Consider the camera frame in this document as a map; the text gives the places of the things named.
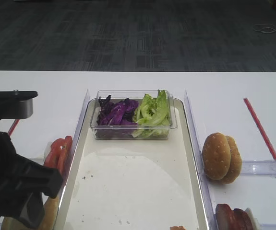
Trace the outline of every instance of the red stick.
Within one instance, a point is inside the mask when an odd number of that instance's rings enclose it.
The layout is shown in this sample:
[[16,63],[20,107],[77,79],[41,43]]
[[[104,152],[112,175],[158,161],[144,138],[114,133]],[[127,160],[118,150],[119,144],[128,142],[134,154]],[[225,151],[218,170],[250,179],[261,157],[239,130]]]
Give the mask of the red stick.
[[250,104],[249,99],[244,98],[243,100],[244,100],[245,104],[247,105],[247,107],[248,107],[248,109],[249,109],[249,111],[250,111],[250,113],[251,113],[251,115],[252,115],[252,117],[253,117],[253,119],[254,119],[260,133],[261,133],[261,135],[263,136],[263,139],[264,139],[269,151],[271,152],[271,155],[272,155],[273,159],[276,160],[276,151],[273,148],[273,146],[272,146],[272,144],[271,144],[271,142],[270,142],[270,140],[269,140],[262,124],[261,124],[261,122],[259,121],[256,113],[254,112],[254,109],[253,109],[252,105]]
[[11,134],[12,134],[12,132],[14,131],[15,127],[17,126],[18,122],[19,122],[19,119],[16,119],[16,120],[13,122],[12,126],[10,127],[10,129],[9,129],[9,131],[8,131],[9,136],[11,136]]

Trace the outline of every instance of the tomato slice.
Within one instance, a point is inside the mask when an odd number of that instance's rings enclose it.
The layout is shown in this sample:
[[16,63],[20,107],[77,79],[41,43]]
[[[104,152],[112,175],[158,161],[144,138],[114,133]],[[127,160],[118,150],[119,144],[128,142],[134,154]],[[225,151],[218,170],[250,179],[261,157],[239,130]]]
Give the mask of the tomato slice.
[[56,139],[51,145],[51,149],[53,148],[59,148],[61,149],[62,146],[64,145],[64,142],[65,142],[65,139],[62,139],[62,138],[59,138],[59,139]]
[[69,155],[71,147],[72,147],[72,137],[71,136],[66,136],[65,137],[64,148],[60,152],[60,157],[59,157],[58,166],[57,166],[57,168],[59,169],[61,175],[63,174],[65,162],[67,160],[67,157]]
[[51,150],[45,159],[44,166],[57,168],[62,175],[65,162],[72,147],[72,137],[66,136],[65,139],[59,138],[50,147]]

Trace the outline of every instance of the white table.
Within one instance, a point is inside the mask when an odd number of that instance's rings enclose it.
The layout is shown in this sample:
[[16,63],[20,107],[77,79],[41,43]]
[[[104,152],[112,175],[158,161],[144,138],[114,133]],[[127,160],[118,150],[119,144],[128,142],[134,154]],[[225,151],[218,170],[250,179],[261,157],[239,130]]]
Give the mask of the white table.
[[[0,91],[35,90],[34,114],[19,122],[12,135],[18,154],[42,157],[49,141],[73,135],[89,89],[167,89],[183,101],[190,97],[198,138],[212,132],[235,138],[245,160],[269,160],[267,149],[248,109],[248,97],[276,149],[276,73],[146,73],[0,71]],[[1,121],[7,131],[12,121]]]

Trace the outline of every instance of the lettuce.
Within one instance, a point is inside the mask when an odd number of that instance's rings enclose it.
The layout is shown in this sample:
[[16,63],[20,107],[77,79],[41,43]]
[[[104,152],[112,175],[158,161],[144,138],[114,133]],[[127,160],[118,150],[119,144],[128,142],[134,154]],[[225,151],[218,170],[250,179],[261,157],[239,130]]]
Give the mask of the lettuce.
[[[167,94],[164,90],[158,90],[157,98],[144,95],[141,105],[134,112],[133,122],[142,126],[169,126],[169,116]],[[137,129],[132,133],[134,138],[167,135],[168,129]]]

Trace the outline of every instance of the clear plastic container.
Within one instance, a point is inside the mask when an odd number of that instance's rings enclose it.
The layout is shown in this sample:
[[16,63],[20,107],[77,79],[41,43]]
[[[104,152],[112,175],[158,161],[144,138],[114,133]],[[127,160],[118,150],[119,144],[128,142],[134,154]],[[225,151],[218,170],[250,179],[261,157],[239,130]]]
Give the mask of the clear plastic container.
[[[99,126],[97,124],[98,115],[100,112],[99,98],[106,98],[111,95],[111,102],[118,103],[126,98],[136,100],[139,105],[142,102],[144,95],[147,93],[153,98],[158,95],[157,90],[151,91],[98,91],[96,96],[96,102],[94,106],[94,111],[91,118],[90,128],[93,131],[95,139],[168,139],[170,130],[177,128],[175,108],[173,96],[165,91],[167,94],[167,103],[169,110],[168,125],[166,126]],[[139,135],[133,137],[140,130],[143,133],[148,133],[148,135]]]

